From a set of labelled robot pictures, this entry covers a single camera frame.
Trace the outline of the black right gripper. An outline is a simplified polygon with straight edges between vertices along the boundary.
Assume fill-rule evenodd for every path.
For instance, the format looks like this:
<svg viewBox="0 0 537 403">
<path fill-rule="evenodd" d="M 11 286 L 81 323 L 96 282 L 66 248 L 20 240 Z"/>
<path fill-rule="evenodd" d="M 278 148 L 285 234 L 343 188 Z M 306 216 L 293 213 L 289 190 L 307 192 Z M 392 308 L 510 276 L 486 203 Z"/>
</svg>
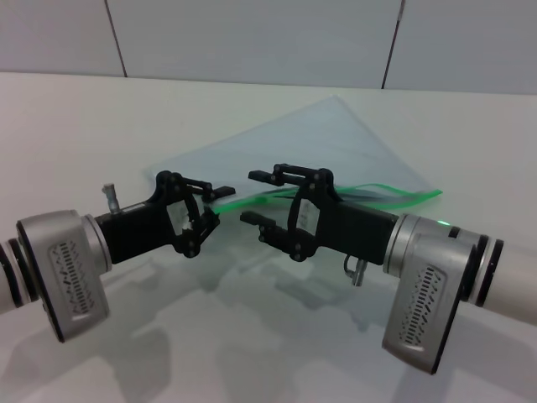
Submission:
<svg viewBox="0 0 537 403">
<path fill-rule="evenodd" d="M 276 164 L 272 172 L 251 170 L 248 179 L 277 187 L 293 185 L 316 196 L 341 199 L 336 192 L 334 175 L 326 168 Z M 288 229 L 252 211 L 242 212 L 240 220 L 258 227 L 261 243 L 296 262 L 312 257 L 319 248 L 328 248 L 381 265 L 398 217 L 350 202 L 302 198 L 291 204 Z"/>
</svg>

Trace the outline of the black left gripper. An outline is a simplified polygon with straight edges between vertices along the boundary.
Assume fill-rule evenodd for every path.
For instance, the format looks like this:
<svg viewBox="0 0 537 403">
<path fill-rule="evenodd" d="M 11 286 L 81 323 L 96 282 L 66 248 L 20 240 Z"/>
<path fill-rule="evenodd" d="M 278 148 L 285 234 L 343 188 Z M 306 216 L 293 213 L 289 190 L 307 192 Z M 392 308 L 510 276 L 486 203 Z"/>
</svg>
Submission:
<svg viewBox="0 0 537 403">
<path fill-rule="evenodd" d="M 183 187 L 157 187 L 148 200 L 96 218 L 114 264 L 164 246 L 173 247 L 185 257 L 197 256 L 201 245 L 219 226 L 220 218 L 213 211 L 204 211 L 198 217 L 193 195 L 201 196 L 202 201 L 216 201 L 236 194 L 234 187 L 215 188 L 210 182 L 168 170 L 160 171 L 156 182 Z"/>
</svg>

